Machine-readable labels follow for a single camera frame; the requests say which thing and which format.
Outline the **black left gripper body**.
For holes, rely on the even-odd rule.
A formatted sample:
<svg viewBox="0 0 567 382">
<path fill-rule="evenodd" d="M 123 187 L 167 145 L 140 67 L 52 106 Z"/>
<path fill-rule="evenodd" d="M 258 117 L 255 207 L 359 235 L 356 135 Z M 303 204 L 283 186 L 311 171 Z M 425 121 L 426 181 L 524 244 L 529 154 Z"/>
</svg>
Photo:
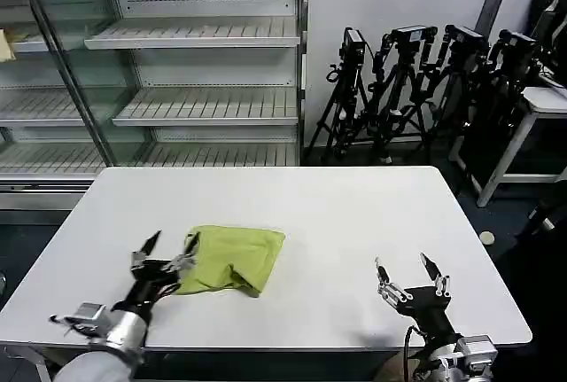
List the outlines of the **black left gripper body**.
<svg viewBox="0 0 567 382">
<path fill-rule="evenodd" d="M 131 269 L 135 282 L 126 298 L 113 305 L 113 310 L 151 311 L 153 305 L 165 295 L 178 288 L 178 271 L 170 269 L 164 260 L 146 260 Z"/>
</svg>

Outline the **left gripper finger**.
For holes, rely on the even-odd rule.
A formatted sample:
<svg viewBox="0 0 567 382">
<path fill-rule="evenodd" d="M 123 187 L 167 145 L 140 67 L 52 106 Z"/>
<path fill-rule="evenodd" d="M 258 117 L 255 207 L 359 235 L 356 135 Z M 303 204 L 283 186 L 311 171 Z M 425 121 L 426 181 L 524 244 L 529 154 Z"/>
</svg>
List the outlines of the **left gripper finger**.
<svg viewBox="0 0 567 382">
<path fill-rule="evenodd" d="M 146 260 L 157 245 L 160 234 L 160 230 L 156 231 L 152 236 L 144 241 L 144 244 L 139 250 L 134 251 L 131 254 L 131 269 L 139 269 L 145 264 Z"/>
<path fill-rule="evenodd" d="M 196 265 L 196 255 L 199 246 L 199 233 L 189 233 L 185 240 L 183 252 L 166 265 L 166 272 L 181 273 Z"/>
</svg>

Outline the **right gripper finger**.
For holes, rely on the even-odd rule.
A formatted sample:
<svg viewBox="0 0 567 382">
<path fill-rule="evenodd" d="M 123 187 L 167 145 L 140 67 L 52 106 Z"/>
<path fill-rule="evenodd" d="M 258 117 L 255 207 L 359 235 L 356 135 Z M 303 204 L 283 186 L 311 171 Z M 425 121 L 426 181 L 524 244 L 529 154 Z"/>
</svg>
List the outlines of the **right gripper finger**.
<svg viewBox="0 0 567 382">
<path fill-rule="evenodd" d="M 420 259 L 429 278 L 434 283 L 436 295 L 439 297 L 450 297 L 450 276 L 444 276 L 437 264 L 425 253 L 420 253 Z"/>
<path fill-rule="evenodd" d="M 395 284 L 388 276 L 385 267 L 378 257 L 375 258 L 378 287 L 377 292 L 382 299 L 391 307 L 407 303 L 413 299 L 413 295 Z"/>
</svg>

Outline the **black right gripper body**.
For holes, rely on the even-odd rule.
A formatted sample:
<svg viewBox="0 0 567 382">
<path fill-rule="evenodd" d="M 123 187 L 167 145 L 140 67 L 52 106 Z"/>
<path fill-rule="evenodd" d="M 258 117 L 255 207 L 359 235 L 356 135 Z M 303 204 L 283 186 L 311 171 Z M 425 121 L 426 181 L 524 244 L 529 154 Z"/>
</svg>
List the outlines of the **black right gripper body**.
<svg viewBox="0 0 567 382">
<path fill-rule="evenodd" d="M 461 334 L 454 330 L 446 315 L 450 299 L 437 295 L 433 286 L 408 288 L 407 292 L 412 298 L 399 302 L 394 309 L 416 322 L 424 335 L 425 345 L 443 347 L 456 343 Z"/>
</svg>

